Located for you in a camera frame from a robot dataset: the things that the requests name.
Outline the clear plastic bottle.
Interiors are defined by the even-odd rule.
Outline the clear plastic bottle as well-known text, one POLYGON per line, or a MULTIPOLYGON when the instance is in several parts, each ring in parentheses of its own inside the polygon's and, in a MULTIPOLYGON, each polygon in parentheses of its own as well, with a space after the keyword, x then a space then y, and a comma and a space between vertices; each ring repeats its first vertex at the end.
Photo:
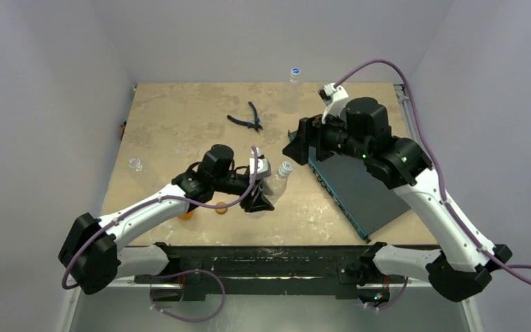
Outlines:
POLYGON ((285 113, 291 114, 297 111, 297 104, 302 94, 301 73, 298 76, 292 76, 290 70, 290 77, 284 84, 283 94, 281 99, 281 107, 285 113))

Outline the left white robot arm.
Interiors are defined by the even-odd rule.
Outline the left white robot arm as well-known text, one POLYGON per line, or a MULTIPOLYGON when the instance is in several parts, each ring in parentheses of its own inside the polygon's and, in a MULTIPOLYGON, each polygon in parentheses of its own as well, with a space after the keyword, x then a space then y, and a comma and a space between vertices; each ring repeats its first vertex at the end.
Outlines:
POLYGON ((121 252, 137 237, 177 216, 209 204, 215 193, 234 195, 228 207, 239 205, 244 212, 272 211, 263 194, 265 180, 272 175, 270 161, 257 147, 251 148, 247 165, 235 169, 234 152, 227 145, 213 145, 203 159, 151 196, 120 211, 94 217, 78 216, 58 254, 65 271, 62 288, 76 287, 87 295, 106 288, 114 279, 131 275, 153 275, 162 283, 178 276, 178 264, 168 258, 162 246, 152 245, 136 253, 128 264, 121 252))

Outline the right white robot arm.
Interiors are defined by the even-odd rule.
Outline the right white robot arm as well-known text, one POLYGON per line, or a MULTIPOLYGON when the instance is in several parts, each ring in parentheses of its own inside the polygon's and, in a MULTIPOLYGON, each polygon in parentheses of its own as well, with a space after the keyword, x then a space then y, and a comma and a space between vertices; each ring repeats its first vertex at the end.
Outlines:
POLYGON ((438 173, 421 146, 391 133, 386 108, 373 98, 346 103, 344 117, 302 118, 295 137, 283 148, 305 165, 313 151, 318 161, 334 154, 361 160, 367 172, 403 199, 438 242, 435 250, 378 243, 361 256, 360 280, 386 275, 428 282, 444 298, 461 302, 482 292, 492 273, 512 256, 506 245, 486 239, 439 197, 438 173))

